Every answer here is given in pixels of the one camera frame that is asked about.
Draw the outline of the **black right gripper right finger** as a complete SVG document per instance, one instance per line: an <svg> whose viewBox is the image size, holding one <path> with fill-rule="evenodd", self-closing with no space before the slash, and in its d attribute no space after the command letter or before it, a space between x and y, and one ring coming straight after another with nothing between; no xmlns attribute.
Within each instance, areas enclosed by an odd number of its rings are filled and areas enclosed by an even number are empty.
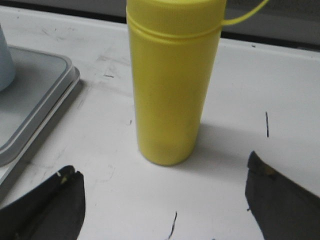
<svg viewBox="0 0 320 240"><path fill-rule="evenodd" d="M296 184L252 151L245 197L266 240L318 240L320 198Z"/></svg>

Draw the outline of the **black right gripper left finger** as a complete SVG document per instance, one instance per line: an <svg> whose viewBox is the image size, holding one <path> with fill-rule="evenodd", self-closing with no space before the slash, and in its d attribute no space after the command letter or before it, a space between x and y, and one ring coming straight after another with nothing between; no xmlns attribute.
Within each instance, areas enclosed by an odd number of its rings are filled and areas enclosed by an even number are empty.
<svg viewBox="0 0 320 240"><path fill-rule="evenodd" d="M85 214L84 176L67 165L0 210L0 238L76 240Z"/></svg>

